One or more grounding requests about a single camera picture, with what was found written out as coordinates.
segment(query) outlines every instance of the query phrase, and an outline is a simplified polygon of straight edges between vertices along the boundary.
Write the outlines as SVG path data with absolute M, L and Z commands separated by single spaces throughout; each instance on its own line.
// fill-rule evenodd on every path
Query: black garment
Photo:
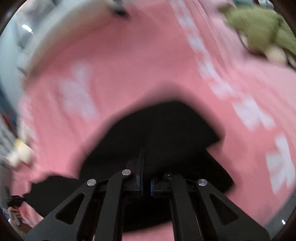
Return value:
M 138 157 L 144 147 L 144 179 L 173 170 L 186 179 L 204 178 L 225 192 L 233 181 L 208 154 L 206 147 L 217 142 L 211 127 L 187 105 L 167 102 L 134 112 L 111 127 L 81 168 L 80 179 L 49 177 L 33 184 L 25 195 L 36 211 L 46 216 L 88 179 L 109 179 Z M 167 200 L 145 198 L 126 203 L 125 231 L 149 227 L 170 219 Z

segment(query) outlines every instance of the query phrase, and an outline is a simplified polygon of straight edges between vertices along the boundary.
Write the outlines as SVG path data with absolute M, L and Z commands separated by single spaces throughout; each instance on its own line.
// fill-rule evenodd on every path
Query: triangular cutout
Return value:
M 227 207 L 223 201 L 221 201 L 213 194 L 210 195 L 210 198 L 223 225 L 227 225 L 228 223 L 238 219 L 237 214 L 234 213 L 229 207 Z
M 83 201 L 84 194 L 79 194 L 70 203 L 68 203 L 60 212 L 57 213 L 56 219 L 72 224 L 75 220 L 79 207 Z

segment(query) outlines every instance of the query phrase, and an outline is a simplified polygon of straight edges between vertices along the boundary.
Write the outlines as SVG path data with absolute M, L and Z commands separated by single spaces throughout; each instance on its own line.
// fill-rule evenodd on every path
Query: hand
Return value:
M 8 215 L 9 215 L 9 218 L 10 218 L 10 223 L 13 225 L 13 226 L 18 226 L 18 222 L 17 220 L 15 219 L 15 217 L 17 217 L 18 219 L 21 219 L 21 215 L 20 215 L 20 211 L 18 210 L 17 207 L 9 207 L 8 208 Z

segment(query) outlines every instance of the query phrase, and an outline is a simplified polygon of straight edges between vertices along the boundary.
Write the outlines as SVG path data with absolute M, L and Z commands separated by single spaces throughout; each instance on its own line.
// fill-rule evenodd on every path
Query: green plush toy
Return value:
M 260 7 L 230 7 L 224 15 L 248 50 L 264 54 L 270 62 L 289 61 L 296 67 L 296 38 L 281 15 Z

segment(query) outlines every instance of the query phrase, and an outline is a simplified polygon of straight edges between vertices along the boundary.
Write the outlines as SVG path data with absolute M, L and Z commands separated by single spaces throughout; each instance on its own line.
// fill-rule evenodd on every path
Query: pink fabric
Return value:
M 295 188 L 296 73 L 246 55 L 237 43 L 235 53 L 232 33 L 197 0 L 144 1 L 128 10 L 130 19 L 114 18 L 73 43 L 36 77 L 21 108 L 36 157 L 15 173 L 14 192 L 51 173 L 77 177 L 92 139 L 116 120 L 179 99 L 225 133 L 209 152 L 235 182 L 227 196 L 265 224 Z M 140 239 L 174 240 L 172 226 L 123 238 Z

